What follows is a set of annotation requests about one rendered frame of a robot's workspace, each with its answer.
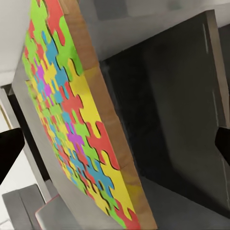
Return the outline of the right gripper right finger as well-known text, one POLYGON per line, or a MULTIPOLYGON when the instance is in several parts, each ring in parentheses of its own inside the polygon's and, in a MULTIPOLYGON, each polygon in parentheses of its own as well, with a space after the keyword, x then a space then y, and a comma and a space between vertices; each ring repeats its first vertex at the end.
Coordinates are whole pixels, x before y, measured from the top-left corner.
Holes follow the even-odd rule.
POLYGON ((218 128, 215 145, 230 166, 230 129, 218 128))

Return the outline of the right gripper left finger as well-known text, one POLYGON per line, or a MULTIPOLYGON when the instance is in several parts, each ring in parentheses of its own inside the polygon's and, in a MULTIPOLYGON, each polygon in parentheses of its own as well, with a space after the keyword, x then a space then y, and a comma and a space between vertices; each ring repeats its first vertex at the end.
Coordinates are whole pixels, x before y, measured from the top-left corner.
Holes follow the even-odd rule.
POLYGON ((0 133, 0 184, 25 146, 20 127, 0 133))

